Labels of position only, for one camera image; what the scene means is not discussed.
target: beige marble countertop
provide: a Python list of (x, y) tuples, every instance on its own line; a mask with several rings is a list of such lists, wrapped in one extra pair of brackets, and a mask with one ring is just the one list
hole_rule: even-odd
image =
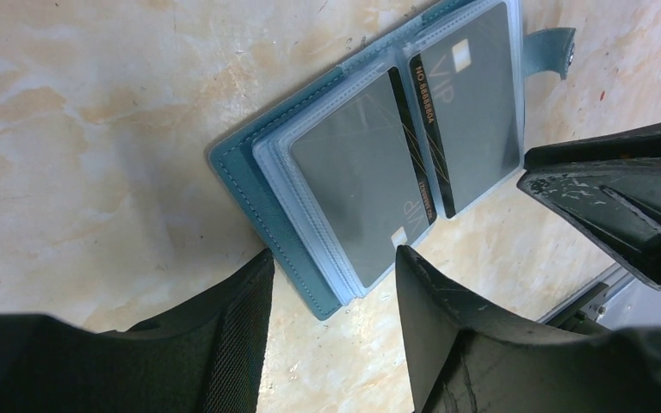
[[(0, 1), (0, 312), (125, 329), (262, 245), (207, 167), (227, 130), (421, 10), (418, 0)], [(527, 146), (661, 121), (661, 1), (524, 1), (578, 28), (527, 84)], [(419, 247), (537, 318), (610, 264), (515, 179)], [(259, 411), (411, 411), (393, 274), (326, 322), (278, 269)]]

